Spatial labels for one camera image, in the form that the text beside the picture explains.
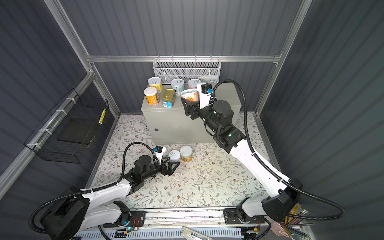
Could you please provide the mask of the orange can pull-tab lid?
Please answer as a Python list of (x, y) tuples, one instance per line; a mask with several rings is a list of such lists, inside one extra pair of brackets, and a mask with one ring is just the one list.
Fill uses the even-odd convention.
[(197, 89), (187, 89), (181, 92), (181, 97), (190, 102), (198, 102), (199, 92)]

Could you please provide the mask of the pink can white lid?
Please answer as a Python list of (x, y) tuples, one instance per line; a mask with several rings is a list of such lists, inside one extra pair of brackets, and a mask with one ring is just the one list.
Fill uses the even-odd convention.
[(181, 153), (178, 150), (172, 150), (168, 154), (170, 162), (179, 162), (181, 160)]

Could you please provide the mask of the gold rectangular tin can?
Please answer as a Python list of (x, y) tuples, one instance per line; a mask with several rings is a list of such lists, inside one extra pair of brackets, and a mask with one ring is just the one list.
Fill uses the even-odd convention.
[(164, 108), (172, 108), (174, 106), (176, 91), (174, 89), (166, 89), (162, 96), (162, 103)]

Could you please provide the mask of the blue can white lid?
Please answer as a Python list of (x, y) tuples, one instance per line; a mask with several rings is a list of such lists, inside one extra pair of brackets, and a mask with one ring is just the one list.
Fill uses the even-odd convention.
[(173, 79), (171, 86), (176, 91), (176, 95), (180, 96), (181, 92), (185, 90), (185, 81), (183, 79)]

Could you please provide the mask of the orange green can plastic lid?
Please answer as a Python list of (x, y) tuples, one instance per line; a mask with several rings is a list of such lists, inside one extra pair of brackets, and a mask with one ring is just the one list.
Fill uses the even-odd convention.
[(193, 149), (190, 146), (183, 146), (180, 149), (181, 159), (184, 162), (190, 162), (193, 158)]

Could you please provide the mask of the yellow orange can plastic lid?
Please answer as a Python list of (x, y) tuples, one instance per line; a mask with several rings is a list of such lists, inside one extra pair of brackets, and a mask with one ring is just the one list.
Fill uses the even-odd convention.
[(144, 90), (144, 95), (146, 97), (147, 103), (150, 106), (155, 106), (159, 103), (158, 90), (155, 87), (147, 87)]

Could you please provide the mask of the yellow can pull-tab lid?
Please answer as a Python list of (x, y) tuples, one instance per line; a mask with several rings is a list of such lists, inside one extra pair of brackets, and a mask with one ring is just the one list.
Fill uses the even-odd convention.
[(148, 85), (150, 87), (154, 87), (158, 90), (158, 93), (161, 93), (163, 91), (163, 83), (162, 79), (159, 77), (151, 77), (148, 79)]

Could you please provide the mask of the pink can pull-tab lid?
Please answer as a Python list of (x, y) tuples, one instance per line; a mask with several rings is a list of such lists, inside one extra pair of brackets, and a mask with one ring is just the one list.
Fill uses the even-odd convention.
[(199, 79), (191, 79), (188, 81), (188, 87), (189, 89), (196, 89), (198, 87), (198, 84), (201, 84), (201, 80)]

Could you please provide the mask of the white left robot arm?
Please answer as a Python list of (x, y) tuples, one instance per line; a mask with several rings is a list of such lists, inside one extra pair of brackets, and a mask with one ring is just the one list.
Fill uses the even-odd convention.
[(77, 196), (77, 188), (67, 189), (67, 197), (51, 203), (41, 216), (40, 224), (52, 240), (69, 240), (85, 229), (103, 224), (130, 227), (133, 225), (130, 209), (120, 199), (137, 192), (157, 174), (173, 175), (179, 165), (180, 162), (169, 160), (156, 165), (152, 157), (141, 156), (134, 167), (110, 187), (83, 190)]

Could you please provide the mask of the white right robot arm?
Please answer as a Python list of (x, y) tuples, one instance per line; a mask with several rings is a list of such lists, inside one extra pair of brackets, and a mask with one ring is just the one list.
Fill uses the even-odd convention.
[(282, 222), (296, 205), (299, 193), (290, 190), (283, 181), (290, 178), (274, 168), (255, 150), (250, 149), (249, 138), (236, 128), (232, 119), (234, 112), (226, 101), (216, 101), (211, 106), (200, 107), (199, 102), (182, 98), (186, 116), (192, 120), (200, 118), (207, 133), (218, 146), (239, 160), (262, 184), (268, 196), (262, 200), (247, 197), (240, 203), (238, 217), (243, 222), (254, 216), (269, 216), (275, 222)]

